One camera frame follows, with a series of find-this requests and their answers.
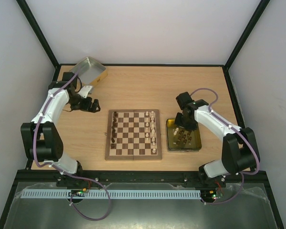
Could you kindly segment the gold tin tray with pieces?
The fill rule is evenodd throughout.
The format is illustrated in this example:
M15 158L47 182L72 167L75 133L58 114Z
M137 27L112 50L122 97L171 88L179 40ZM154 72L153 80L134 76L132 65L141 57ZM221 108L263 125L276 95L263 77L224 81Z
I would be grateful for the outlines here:
M178 127L174 123L175 119L170 118L166 120L166 144L169 152L198 152L202 148L200 130L197 128L194 131L187 131L184 128ZM179 131L174 135L175 128L179 128ZM187 139L189 144L184 145L183 141L186 139L186 135L191 134L192 139ZM179 145L175 145L174 142L180 141Z

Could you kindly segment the wooden chess board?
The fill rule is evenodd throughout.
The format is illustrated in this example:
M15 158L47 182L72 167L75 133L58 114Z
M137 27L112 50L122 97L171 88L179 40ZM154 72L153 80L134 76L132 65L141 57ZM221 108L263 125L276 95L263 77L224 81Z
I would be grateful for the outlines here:
M108 113L105 160L161 160L158 109L112 109Z

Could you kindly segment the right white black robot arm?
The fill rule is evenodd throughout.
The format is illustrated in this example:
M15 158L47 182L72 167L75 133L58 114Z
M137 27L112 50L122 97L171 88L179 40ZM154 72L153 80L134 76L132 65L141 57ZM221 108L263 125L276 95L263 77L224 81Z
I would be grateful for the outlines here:
M225 175L255 175L260 169L260 156L254 131L241 128L223 118L213 108L218 95L212 103L193 100L191 94L184 92L176 97L182 110L177 113L174 124L187 131L194 131L202 124L222 142L221 159L199 167L198 181L208 187L216 178Z

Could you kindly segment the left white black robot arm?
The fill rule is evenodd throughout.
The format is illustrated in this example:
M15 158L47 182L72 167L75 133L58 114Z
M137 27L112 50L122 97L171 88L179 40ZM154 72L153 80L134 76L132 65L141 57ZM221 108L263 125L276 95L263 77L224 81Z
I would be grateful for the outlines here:
M81 86L79 73L64 72L62 80L53 81L48 86L48 94L37 115L20 127L26 157L37 167L53 167L61 174L79 175L82 166L79 161L64 152L63 141L56 123L65 107L71 111L96 113L101 110L98 99L92 99L92 86Z

